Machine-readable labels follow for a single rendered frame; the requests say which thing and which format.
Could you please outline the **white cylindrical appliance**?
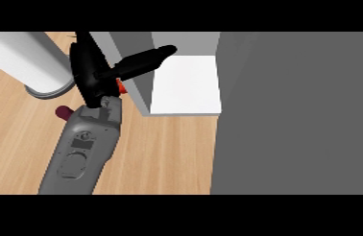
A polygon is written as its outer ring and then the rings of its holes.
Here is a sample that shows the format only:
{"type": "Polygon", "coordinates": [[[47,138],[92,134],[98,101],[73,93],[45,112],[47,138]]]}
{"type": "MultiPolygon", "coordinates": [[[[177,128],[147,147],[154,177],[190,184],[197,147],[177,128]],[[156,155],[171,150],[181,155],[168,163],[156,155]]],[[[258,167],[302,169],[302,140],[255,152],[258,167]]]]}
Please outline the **white cylindrical appliance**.
{"type": "Polygon", "coordinates": [[[0,32],[0,69],[48,100],[73,87],[69,58],[44,32],[0,32]]]}

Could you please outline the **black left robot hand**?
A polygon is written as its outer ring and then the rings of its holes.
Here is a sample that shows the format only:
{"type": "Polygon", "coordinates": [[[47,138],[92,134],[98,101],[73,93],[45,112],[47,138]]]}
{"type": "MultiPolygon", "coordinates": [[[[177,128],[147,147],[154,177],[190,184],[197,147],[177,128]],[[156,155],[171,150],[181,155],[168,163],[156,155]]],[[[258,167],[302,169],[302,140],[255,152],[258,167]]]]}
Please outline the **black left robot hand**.
{"type": "Polygon", "coordinates": [[[177,52],[174,45],[146,50],[120,59],[110,67],[89,32],[76,32],[69,47],[73,82],[88,108],[100,107],[103,96],[120,95],[116,79],[128,79],[156,70],[163,60],[177,52]]]}

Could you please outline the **dark grey cabinet door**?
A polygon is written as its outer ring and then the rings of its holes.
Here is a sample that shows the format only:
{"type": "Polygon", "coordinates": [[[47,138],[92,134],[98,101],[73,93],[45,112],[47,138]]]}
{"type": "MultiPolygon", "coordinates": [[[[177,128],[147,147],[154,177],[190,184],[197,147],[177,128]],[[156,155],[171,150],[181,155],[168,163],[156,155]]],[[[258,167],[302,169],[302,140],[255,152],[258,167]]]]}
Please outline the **dark grey cabinet door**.
{"type": "Polygon", "coordinates": [[[233,41],[212,193],[363,194],[363,33],[233,41]]]}

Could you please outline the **grey open cabinet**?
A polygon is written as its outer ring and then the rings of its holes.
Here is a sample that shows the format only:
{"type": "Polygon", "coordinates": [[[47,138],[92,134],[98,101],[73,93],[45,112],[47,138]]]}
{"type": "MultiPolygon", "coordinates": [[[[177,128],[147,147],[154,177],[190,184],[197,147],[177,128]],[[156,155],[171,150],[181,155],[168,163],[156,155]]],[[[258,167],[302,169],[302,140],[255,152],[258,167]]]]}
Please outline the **grey open cabinet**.
{"type": "Polygon", "coordinates": [[[110,65],[148,49],[177,47],[153,72],[123,81],[143,116],[219,115],[218,32],[91,32],[89,35],[110,65]]]}

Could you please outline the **dark red wine bottle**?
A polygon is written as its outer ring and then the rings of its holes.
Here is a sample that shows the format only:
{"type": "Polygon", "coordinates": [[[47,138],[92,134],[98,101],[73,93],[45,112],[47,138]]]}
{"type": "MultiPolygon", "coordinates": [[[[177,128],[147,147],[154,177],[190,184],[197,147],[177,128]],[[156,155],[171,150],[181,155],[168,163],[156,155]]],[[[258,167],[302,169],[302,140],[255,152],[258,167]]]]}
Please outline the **dark red wine bottle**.
{"type": "Polygon", "coordinates": [[[73,113],[73,110],[67,106],[58,106],[54,110],[54,115],[61,119],[67,120],[70,115],[73,113]]]}

